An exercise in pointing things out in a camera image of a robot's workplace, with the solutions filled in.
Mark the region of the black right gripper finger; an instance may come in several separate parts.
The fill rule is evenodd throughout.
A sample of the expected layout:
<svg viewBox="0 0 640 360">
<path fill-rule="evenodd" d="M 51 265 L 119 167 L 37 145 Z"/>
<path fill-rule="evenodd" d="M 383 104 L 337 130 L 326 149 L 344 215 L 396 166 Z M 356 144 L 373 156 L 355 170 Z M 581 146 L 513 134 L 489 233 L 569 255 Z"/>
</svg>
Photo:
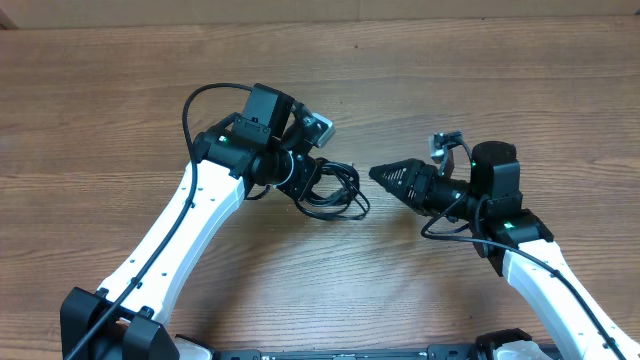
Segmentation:
<svg viewBox="0 0 640 360">
<path fill-rule="evenodd" d="M 422 203 L 416 200 L 414 180 L 378 179 L 377 183 L 382 186 L 387 193 L 390 193 L 400 200 L 416 214 L 426 215 L 426 211 L 422 207 Z"/>
<path fill-rule="evenodd" d="M 374 166 L 369 170 L 369 176 L 379 185 L 428 185 L 430 166 L 422 160 L 409 158 Z"/>
</svg>

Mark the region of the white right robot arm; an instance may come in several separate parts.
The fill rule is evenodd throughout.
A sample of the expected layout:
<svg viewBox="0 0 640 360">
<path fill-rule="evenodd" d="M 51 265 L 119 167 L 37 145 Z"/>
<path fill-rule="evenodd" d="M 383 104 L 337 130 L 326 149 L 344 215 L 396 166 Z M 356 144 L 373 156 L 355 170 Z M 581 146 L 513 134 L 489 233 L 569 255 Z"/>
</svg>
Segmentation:
<svg viewBox="0 0 640 360">
<path fill-rule="evenodd" d="M 370 177 L 428 218 L 421 235 L 471 243 L 529 304 L 565 359 L 636 359 L 639 344 L 603 311 L 570 269 L 552 232 L 524 208 L 514 145 L 487 141 L 470 149 L 470 178 L 450 177 L 449 146 L 438 166 L 410 158 L 374 166 Z"/>
</svg>

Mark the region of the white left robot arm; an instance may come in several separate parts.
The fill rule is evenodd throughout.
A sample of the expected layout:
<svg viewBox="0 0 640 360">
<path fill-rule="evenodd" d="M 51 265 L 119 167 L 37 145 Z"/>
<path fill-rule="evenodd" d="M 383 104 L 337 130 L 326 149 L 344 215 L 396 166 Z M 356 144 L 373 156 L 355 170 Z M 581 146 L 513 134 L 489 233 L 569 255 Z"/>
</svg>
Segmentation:
<svg viewBox="0 0 640 360">
<path fill-rule="evenodd" d="M 247 103 L 196 137 L 173 197 L 127 259 L 97 290 L 75 287 L 60 309 L 66 359 L 212 359 L 214 350 L 167 327 L 179 294 L 224 222 L 256 185 L 294 200 L 318 180 L 309 152 L 333 123 L 271 87 L 250 87 Z"/>
</svg>

